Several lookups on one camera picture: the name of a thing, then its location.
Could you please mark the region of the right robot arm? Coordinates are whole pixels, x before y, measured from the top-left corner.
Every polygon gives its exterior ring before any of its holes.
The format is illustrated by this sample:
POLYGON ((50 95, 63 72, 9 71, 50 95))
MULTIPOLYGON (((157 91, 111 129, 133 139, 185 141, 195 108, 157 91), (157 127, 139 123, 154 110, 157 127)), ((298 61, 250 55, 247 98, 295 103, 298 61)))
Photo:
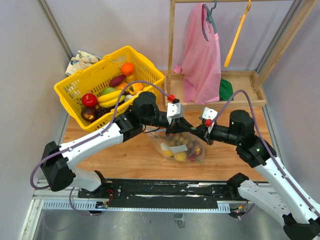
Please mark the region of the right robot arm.
POLYGON ((221 114, 205 107, 197 127, 209 143, 218 141, 234 145, 236 153, 251 168, 260 173, 278 194, 260 189, 252 180, 238 173, 229 179, 227 196, 251 201, 283 228, 291 240, 314 240, 320 235, 320 205, 298 184, 282 164, 281 158, 261 135, 254 112, 234 110, 229 126, 216 123, 221 114))

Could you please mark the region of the peach coloured fruit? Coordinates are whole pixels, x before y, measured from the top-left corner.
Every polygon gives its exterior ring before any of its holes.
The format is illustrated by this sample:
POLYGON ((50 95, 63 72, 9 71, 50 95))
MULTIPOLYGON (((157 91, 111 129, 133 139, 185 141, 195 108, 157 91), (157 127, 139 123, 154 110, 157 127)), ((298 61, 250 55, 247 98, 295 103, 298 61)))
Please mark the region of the peach coloured fruit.
POLYGON ((182 152, 174 153, 173 158, 178 162, 185 162, 188 158, 188 155, 185 151, 182 151, 182 152))

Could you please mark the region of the yellow lemon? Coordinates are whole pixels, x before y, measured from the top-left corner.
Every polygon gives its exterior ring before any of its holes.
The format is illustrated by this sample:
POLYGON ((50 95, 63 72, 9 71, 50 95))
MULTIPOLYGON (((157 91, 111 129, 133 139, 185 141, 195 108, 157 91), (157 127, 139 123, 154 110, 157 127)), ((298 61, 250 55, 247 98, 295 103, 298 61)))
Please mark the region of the yellow lemon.
POLYGON ((173 158, 174 157, 174 153, 173 151, 169 148, 166 150, 161 150, 161 154, 165 157, 165 158, 173 158))

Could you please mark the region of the red chili pepper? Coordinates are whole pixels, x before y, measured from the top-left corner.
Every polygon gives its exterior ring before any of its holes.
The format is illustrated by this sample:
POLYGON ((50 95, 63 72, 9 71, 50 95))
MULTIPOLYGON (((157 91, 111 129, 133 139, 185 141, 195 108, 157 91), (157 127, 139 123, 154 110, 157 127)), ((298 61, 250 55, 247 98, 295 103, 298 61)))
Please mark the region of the red chili pepper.
POLYGON ((190 153, 190 155, 187 157, 187 160, 189 162, 199 162, 201 160, 201 151, 193 151, 190 153))

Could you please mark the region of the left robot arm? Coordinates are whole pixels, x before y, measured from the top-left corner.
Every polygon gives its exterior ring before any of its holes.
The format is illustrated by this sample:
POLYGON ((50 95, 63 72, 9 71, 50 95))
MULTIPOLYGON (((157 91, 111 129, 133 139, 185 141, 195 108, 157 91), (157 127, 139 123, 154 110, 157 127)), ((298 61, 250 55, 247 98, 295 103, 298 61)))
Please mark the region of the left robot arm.
POLYGON ((178 100, 169 105, 167 111, 160 111, 156 96, 142 92, 124 113, 118 115, 108 125, 85 135, 73 142, 60 146, 54 141, 45 146, 41 170, 53 192, 67 187, 89 191, 96 198, 107 193, 106 180, 99 171, 87 171, 77 165, 95 153, 113 145, 134 138, 144 126, 165 128, 166 133, 190 132, 192 125, 184 118, 183 106, 178 100))

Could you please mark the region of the brown longan bunch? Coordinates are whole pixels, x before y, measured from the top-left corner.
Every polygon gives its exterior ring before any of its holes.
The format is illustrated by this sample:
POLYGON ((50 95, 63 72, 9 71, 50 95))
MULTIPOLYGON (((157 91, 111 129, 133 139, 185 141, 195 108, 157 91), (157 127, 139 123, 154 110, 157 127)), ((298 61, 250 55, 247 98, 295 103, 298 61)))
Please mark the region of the brown longan bunch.
POLYGON ((195 146, 196 140, 188 132, 182 132, 169 135, 166 143, 169 147, 185 145, 187 150, 191 150, 195 146))

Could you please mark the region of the clear zip top bag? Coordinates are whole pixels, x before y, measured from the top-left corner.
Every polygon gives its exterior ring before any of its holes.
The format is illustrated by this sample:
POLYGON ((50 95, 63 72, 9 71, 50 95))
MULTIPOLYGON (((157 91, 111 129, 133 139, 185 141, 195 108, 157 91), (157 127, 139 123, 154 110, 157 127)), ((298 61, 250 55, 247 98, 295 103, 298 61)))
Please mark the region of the clear zip top bag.
MULTIPOLYGON (((161 150, 167 150, 167 149, 171 149, 173 151, 173 153, 179 153, 179 152, 186 152, 187 153, 187 157, 191 154, 192 150, 193 149, 189 149, 187 150, 187 147, 185 145, 182 145, 182 146, 174 146, 174 147, 169 147, 167 145, 167 139, 169 136, 166 136, 165 135, 165 129, 164 128, 160 128, 160 127, 150 127, 150 126, 147 126, 146 129, 144 130, 144 133, 147 134, 152 142, 153 142, 153 145, 155 147, 155 149, 162 155, 161 153, 161 150)), ((203 147, 203 152, 201 154, 201 159, 199 162, 201 162, 204 157, 205 157, 205 148, 202 144, 202 141, 200 138, 192 135, 192 138, 194 140, 196 140, 196 143, 200 143, 203 147)), ((180 163, 197 163, 197 162, 190 162, 188 160, 186 160, 185 162, 180 162, 180 163)))

